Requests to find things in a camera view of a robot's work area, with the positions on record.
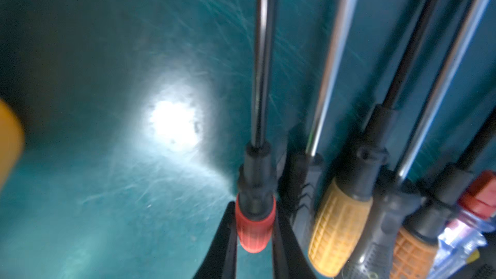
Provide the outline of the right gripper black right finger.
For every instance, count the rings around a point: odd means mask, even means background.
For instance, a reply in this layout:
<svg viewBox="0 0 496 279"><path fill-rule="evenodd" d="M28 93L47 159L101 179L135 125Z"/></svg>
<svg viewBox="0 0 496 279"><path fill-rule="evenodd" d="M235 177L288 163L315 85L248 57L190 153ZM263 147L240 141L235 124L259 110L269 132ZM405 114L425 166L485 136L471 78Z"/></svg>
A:
<svg viewBox="0 0 496 279"><path fill-rule="evenodd" d="M276 206L272 233L272 261L275 279L316 279L281 205Z"/></svg>

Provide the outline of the black handle long screwdriver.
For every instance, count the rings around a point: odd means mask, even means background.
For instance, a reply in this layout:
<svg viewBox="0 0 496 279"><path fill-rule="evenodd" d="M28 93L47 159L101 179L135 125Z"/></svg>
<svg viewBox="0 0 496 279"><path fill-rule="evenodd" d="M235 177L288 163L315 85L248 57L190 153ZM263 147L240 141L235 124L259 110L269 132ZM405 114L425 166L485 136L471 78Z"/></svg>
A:
<svg viewBox="0 0 496 279"><path fill-rule="evenodd" d="M407 175L488 3L489 0L470 0L395 171L379 173L364 231L340 271L344 278L390 276L397 234L404 219L421 206L421 195Z"/></svg>

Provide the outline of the yellow plastic storage box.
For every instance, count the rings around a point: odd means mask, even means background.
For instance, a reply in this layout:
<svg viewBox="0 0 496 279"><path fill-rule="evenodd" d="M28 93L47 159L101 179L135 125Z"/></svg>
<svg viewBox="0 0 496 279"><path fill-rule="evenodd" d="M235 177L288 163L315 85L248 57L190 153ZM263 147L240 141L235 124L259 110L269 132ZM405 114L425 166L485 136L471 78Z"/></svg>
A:
<svg viewBox="0 0 496 279"><path fill-rule="evenodd" d="M1 99L1 189L16 166L25 146L21 121L10 106Z"/></svg>

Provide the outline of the orange brown handle screwdriver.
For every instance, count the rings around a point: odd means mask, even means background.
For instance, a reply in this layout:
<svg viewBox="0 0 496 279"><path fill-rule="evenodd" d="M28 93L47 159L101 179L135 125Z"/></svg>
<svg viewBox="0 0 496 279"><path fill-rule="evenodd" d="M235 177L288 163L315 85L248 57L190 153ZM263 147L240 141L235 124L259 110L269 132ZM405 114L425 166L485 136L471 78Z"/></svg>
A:
<svg viewBox="0 0 496 279"><path fill-rule="evenodd" d="M427 200L399 230L390 278L426 278L439 250L438 237L448 222L467 210L482 219L495 213L495 172L471 169L495 137L495 112L455 163L449 163L426 192Z"/></svg>

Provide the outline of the yellow handle screwdriver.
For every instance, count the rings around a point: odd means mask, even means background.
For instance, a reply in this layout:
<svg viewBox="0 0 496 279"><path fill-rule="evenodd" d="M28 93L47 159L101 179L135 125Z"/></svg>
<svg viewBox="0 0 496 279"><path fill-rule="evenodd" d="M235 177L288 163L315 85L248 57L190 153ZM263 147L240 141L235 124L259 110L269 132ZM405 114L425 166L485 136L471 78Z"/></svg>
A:
<svg viewBox="0 0 496 279"><path fill-rule="evenodd" d="M308 257L313 268L336 277L355 249L373 205L373 188L387 164L386 142L397 122L396 104L412 73L438 0L425 0L420 16L381 104L362 133L349 143L343 164L319 205Z"/></svg>

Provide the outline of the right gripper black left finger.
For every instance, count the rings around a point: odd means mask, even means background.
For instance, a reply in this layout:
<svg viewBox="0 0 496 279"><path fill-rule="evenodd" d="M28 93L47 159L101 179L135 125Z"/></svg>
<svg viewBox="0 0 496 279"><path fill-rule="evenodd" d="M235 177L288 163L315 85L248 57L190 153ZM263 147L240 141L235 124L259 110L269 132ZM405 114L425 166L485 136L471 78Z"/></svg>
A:
<svg viewBox="0 0 496 279"><path fill-rule="evenodd" d="M235 202L229 202L214 235L209 250L194 279L236 278L238 235L235 220Z"/></svg>

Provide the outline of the purple clear handle screwdriver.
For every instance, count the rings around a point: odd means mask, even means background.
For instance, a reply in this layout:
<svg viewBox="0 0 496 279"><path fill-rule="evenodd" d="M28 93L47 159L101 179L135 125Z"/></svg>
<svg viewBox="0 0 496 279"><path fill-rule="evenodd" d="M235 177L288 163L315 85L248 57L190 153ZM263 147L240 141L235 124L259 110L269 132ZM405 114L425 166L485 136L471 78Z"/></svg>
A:
<svg viewBox="0 0 496 279"><path fill-rule="evenodd" d="M485 233L495 231L495 172L483 171L457 202L458 215L438 236L439 250L428 278L449 278L478 259L487 245Z"/></svg>

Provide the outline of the red black handle screwdriver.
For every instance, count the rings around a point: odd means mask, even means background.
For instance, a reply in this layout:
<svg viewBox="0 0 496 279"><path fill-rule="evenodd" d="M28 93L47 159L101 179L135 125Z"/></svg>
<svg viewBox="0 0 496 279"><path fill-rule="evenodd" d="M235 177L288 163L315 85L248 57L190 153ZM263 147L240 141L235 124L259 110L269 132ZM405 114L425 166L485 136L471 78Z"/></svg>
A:
<svg viewBox="0 0 496 279"><path fill-rule="evenodd" d="M267 106L276 23L277 0L257 0L251 137L240 167L235 205L236 230L249 253L263 251L271 240L276 213L276 174L266 140Z"/></svg>

